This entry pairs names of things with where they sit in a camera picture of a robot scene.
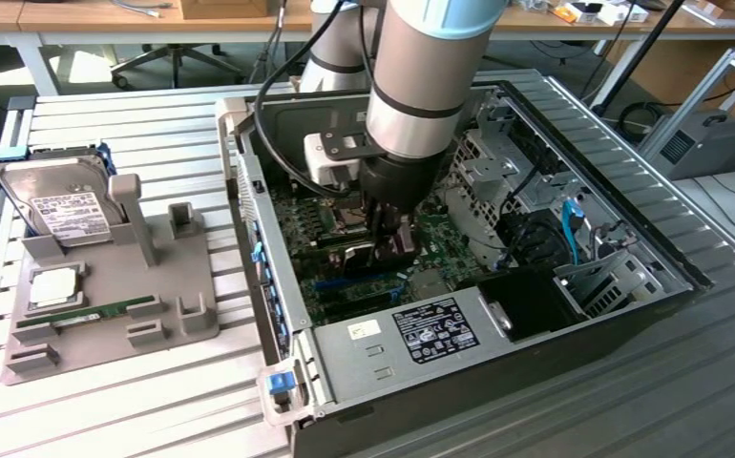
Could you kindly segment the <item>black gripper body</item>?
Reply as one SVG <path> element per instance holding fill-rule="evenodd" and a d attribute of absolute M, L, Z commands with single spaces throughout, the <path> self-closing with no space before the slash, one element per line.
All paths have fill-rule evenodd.
<path fill-rule="evenodd" d="M 443 161 L 444 153 L 419 159 L 394 155 L 364 158 L 359 183 L 367 201 L 412 213 L 431 194 Z"/>

